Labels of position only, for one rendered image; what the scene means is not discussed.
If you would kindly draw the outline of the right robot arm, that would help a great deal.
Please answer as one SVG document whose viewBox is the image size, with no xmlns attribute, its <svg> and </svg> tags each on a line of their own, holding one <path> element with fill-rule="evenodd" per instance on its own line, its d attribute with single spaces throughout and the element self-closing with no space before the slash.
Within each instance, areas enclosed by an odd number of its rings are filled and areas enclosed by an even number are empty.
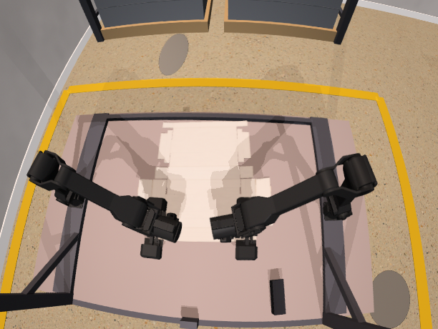
<svg viewBox="0 0 438 329">
<path fill-rule="evenodd" d="M 345 178 L 340 187 L 334 174 L 338 165 L 343 165 Z M 374 191 L 377 184 L 366 155 L 345 155 L 334 166 L 323 168 L 282 192 L 270 197 L 249 197 L 233 205 L 232 214 L 210 217 L 213 239 L 231 242 L 234 237 L 256 235 L 275 223 L 283 213 L 321 197 L 327 199 L 323 203 L 325 221 L 344 220 L 342 218 L 352 215 L 352 200 Z"/>
</svg>

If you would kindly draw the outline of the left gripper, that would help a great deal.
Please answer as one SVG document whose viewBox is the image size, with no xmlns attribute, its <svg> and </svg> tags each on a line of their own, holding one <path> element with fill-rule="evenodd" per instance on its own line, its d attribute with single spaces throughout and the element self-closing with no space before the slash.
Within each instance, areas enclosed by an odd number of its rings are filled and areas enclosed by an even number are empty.
<svg viewBox="0 0 438 329">
<path fill-rule="evenodd" d="M 167 201 L 165 198 L 149 197 L 147 200 L 154 203 L 154 206 L 160 209 L 159 215 L 166 216 Z M 160 260 L 162 258 L 162 246 L 163 240 L 158 240 L 158 237 L 151 234 L 150 238 L 145 238 L 145 243 L 141 244 L 140 255 L 141 257 Z"/>
</svg>

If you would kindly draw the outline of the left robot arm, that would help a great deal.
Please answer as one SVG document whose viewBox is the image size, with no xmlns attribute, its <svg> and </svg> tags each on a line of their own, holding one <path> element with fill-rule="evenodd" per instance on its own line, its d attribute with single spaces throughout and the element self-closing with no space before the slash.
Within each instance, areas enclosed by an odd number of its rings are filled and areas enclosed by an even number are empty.
<svg viewBox="0 0 438 329">
<path fill-rule="evenodd" d="M 87 199 L 109 210 L 123 226 L 140 234 L 148 237 L 152 234 L 173 243 L 179 239 L 182 223 L 175 213 L 162 216 L 154 203 L 141 196 L 119 196 L 110 192 L 77 174 L 56 153 L 39 151 L 26 175 L 35 185 L 48 191 L 55 190 L 56 201 L 68 207 L 82 208 L 84 199 Z"/>
</svg>

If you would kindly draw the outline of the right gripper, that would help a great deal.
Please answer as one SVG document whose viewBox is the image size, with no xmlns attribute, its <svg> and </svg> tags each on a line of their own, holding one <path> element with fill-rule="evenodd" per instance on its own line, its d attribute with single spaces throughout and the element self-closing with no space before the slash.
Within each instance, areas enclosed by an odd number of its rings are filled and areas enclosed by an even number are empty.
<svg viewBox="0 0 438 329">
<path fill-rule="evenodd" d="M 246 198 L 239 197 L 236 204 Z M 236 260 L 256 260 L 258 258 L 258 247 L 256 247 L 256 240 L 253 240 L 253 236 L 245 237 L 244 240 L 236 240 L 235 258 Z"/>
</svg>

